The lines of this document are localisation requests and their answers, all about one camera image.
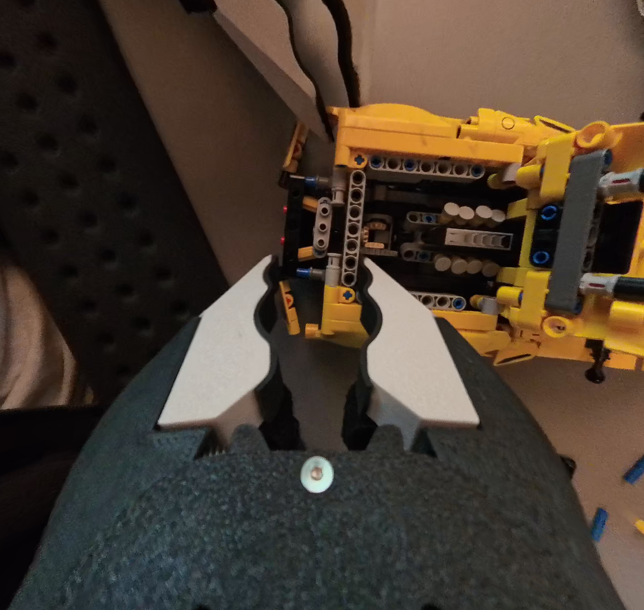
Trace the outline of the yellow brick car model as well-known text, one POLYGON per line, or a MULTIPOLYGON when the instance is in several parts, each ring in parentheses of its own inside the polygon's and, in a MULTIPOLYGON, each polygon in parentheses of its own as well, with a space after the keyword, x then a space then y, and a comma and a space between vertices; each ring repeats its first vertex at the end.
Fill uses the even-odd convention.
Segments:
POLYGON ((332 174, 291 177, 287 274, 328 283, 307 339, 358 348, 367 261, 495 365, 643 368, 643 121, 331 107, 332 174))

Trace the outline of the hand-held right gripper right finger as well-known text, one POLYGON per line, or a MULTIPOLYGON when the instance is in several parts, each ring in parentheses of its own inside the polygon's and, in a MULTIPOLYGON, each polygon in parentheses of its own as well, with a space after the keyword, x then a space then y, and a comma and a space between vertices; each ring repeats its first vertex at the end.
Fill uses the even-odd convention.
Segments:
POLYGON ((365 450, 393 426, 409 450, 429 428, 475 429, 480 417, 436 317, 373 260, 359 272, 360 322, 367 338, 346 398, 343 442, 365 450))

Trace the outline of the grey desk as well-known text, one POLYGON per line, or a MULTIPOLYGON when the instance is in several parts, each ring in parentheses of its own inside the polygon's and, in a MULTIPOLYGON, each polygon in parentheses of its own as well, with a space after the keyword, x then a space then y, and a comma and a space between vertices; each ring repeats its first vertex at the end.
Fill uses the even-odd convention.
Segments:
MULTIPOLYGON (((214 18, 177 0, 100 0, 222 272, 237 282, 279 252, 281 167, 295 118, 214 18)), ((377 0, 368 102, 467 117, 480 107, 572 126, 643 112, 643 19, 634 0, 377 0)), ((585 515, 623 603, 643 608, 643 371, 535 358, 497 368, 577 464, 585 515)))

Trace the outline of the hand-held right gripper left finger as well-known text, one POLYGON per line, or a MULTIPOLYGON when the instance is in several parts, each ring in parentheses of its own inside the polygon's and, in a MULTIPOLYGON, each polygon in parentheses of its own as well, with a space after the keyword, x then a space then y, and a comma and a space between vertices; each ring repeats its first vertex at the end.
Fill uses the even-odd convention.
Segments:
POLYGON ((239 426, 249 425, 273 450, 304 448, 270 342, 278 280, 278 259, 268 255, 201 314, 159 429, 209 428, 227 446, 239 426))

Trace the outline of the dark perforated panel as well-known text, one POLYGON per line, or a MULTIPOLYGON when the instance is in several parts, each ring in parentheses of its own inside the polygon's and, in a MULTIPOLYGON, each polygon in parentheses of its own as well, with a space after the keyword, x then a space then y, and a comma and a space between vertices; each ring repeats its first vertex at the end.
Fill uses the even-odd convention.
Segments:
POLYGON ((228 288, 98 0, 1 0, 1 229, 100 402, 228 288))

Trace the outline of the beige trousers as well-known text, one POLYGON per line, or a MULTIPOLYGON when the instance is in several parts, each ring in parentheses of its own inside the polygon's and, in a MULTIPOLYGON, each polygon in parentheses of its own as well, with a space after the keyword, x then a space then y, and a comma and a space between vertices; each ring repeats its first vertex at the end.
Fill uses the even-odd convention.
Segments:
POLYGON ((94 403, 94 393, 35 285, 1 255, 1 410, 94 403))

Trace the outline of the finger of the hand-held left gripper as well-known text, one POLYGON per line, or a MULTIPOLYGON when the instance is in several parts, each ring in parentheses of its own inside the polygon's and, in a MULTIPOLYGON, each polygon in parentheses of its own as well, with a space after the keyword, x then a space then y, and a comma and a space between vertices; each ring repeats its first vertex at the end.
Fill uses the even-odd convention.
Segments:
POLYGON ((335 30, 335 60, 348 107, 368 101, 377 0, 322 0, 335 30))
POLYGON ((334 141, 336 28, 322 0, 213 0, 214 18, 294 115, 334 141))

